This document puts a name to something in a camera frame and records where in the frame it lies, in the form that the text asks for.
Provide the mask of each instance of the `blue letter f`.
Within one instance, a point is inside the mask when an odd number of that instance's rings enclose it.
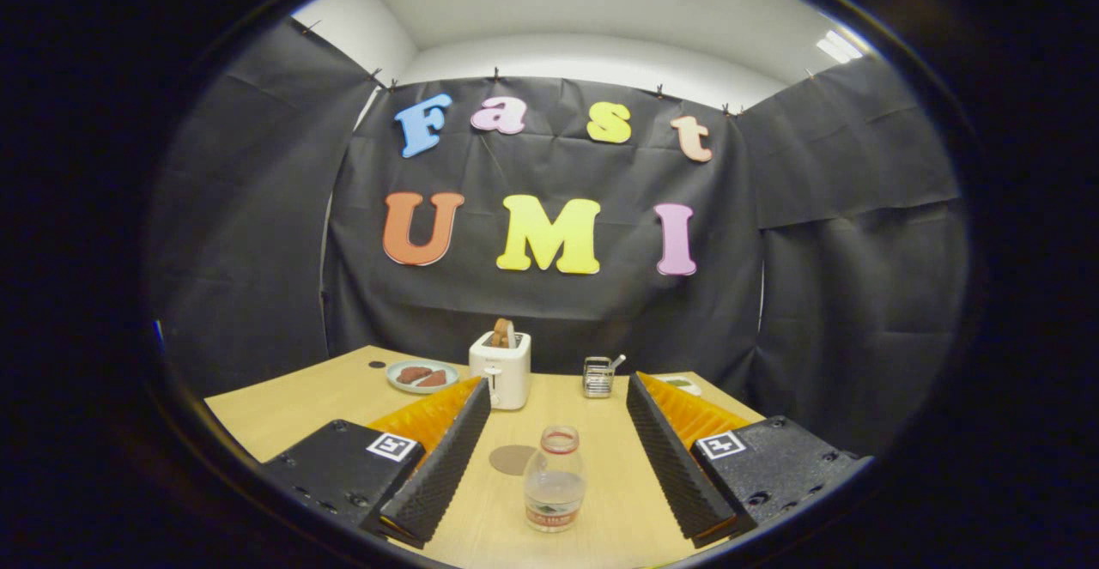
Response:
[[[446,92],[440,92],[425,102],[397,112],[393,120],[399,120],[401,127],[404,127],[404,150],[401,150],[404,159],[419,154],[419,152],[428,150],[439,143],[439,135],[433,135],[431,130],[440,131],[443,129],[443,111],[440,108],[446,108],[452,102],[451,96],[447,96]]]

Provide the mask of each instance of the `wooden table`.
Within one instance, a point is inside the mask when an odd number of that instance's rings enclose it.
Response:
[[[334,417],[366,425],[420,399],[392,388],[385,369],[368,365],[412,358],[362,347],[206,402],[254,458],[267,461]],[[467,366],[454,366],[460,378],[469,377]],[[423,550],[393,545],[477,569],[632,569],[698,553],[682,538],[626,412],[628,369],[615,377],[611,397],[600,400],[584,398],[578,375],[532,375],[525,406],[489,415],[435,537]],[[707,401],[750,422],[763,420],[696,373],[677,376],[701,387]],[[489,454],[506,445],[537,446],[542,428],[554,424],[580,433],[588,491],[573,528],[544,534],[524,523],[522,478],[492,468]]]

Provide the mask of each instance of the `small dish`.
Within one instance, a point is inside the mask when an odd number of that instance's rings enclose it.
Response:
[[[686,392],[691,395],[702,394],[702,388],[695,384],[695,382],[691,382],[690,378],[687,378],[686,376],[654,376],[653,378],[656,380],[663,380],[671,387],[678,387],[679,389],[686,390]]]
[[[397,378],[401,375],[401,372],[404,371],[404,369],[411,367],[428,368],[432,370],[432,372],[443,370],[446,373],[446,382],[443,382],[442,384],[439,384],[436,387],[417,387],[417,382],[423,382],[423,378],[420,378],[419,380],[413,380],[412,382],[409,382],[409,384],[404,384],[404,382],[397,382]],[[446,362],[414,359],[411,361],[393,362],[393,365],[389,366],[389,368],[386,369],[386,379],[389,380],[389,384],[392,384],[397,389],[404,390],[408,393],[428,394],[428,393],[436,393],[440,390],[446,389],[447,387],[454,384],[456,381],[458,381],[458,372],[451,366],[446,365]]]

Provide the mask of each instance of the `water bottle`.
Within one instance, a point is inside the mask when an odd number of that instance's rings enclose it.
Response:
[[[558,533],[576,521],[587,488],[579,447],[574,427],[550,425],[542,433],[542,447],[523,472],[526,523],[535,531]]]

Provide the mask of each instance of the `brown coaster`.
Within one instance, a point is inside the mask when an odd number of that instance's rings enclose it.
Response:
[[[526,468],[526,460],[536,451],[534,447],[524,445],[508,445],[495,448],[488,456],[492,468],[504,475],[522,475]]]

